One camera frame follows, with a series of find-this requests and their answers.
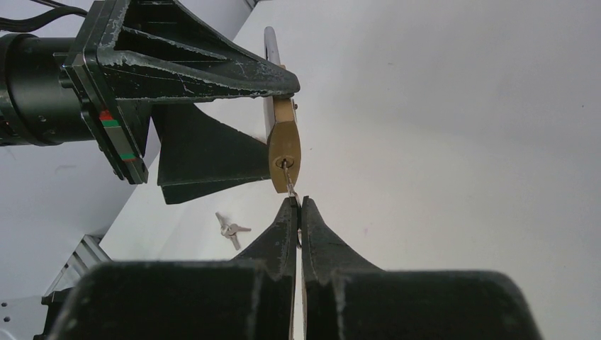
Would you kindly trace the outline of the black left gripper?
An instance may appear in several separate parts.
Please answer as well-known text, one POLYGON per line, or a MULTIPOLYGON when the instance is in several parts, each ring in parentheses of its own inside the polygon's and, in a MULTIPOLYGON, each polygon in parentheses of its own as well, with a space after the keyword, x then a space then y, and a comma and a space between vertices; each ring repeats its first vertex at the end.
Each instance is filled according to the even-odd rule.
MULTIPOLYGON (((64 86, 116 176, 148 180, 151 102, 209 102, 300 91, 297 76, 236 45, 179 1, 94 1, 62 64, 64 86)), ((157 184, 176 205, 269 180, 265 143, 193 103, 154 106, 157 184)))

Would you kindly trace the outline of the long shackle brass padlock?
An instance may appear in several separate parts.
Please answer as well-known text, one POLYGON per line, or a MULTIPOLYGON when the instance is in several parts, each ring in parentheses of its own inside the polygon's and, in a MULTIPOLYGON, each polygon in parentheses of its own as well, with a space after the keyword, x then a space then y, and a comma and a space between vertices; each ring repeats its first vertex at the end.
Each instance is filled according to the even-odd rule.
POLYGON ((296 108, 292 98, 264 99, 269 174, 277 193, 286 193, 288 183, 297 182, 301 169, 301 140, 296 108))

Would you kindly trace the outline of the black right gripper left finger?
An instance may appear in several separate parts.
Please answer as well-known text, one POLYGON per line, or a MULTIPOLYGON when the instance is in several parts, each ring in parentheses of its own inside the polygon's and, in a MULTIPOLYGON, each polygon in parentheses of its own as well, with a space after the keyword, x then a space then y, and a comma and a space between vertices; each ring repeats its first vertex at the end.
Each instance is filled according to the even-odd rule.
POLYGON ((228 261, 112 261, 72 288, 49 339, 292 339, 299 209, 228 261))

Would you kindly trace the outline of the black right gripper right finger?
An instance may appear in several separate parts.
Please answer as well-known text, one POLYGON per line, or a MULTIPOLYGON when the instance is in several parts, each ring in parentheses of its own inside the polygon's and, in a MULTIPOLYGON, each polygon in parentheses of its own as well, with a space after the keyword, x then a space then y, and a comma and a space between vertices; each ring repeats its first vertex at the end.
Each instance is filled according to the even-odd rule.
POLYGON ((351 248, 304 198, 307 339, 540 339, 519 287, 497 271, 387 271, 351 248))

